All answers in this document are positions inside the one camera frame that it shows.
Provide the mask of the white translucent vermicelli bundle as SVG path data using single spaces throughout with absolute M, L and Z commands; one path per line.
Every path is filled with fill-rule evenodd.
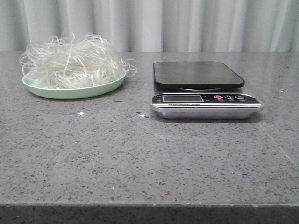
M 47 89 L 94 87 L 132 77 L 137 73 L 132 61 L 122 59 L 100 35 L 87 33 L 76 40 L 72 32 L 29 44 L 19 59 L 23 77 Z

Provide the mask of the white pleated curtain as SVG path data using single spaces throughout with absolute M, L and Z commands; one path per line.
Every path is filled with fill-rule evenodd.
M 118 51 L 298 52 L 296 0 L 3 0 L 0 49 L 88 32 Z

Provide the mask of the black silver kitchen scale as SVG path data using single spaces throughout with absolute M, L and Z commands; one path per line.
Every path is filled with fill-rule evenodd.
M 264 104 L 243 91 L 245 81 L 213 61 L 153 64 L 152 109 L 165 119 L 247 119 Z

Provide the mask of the light green round plate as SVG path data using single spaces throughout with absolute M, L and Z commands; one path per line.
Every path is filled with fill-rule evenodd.
M 23 77 L 22 81 L 27 86 L 28 90 L 40 97 L 50 99 L 83 99 L 99 95 L 103 95 L 114 91 L 120 87 L 124 82 L 125 76 L 117 79 L 116 81 L 102 84 L 98 86 L 76 88 L 76 89 L 48 89 L 39 87 L 27 77 Z

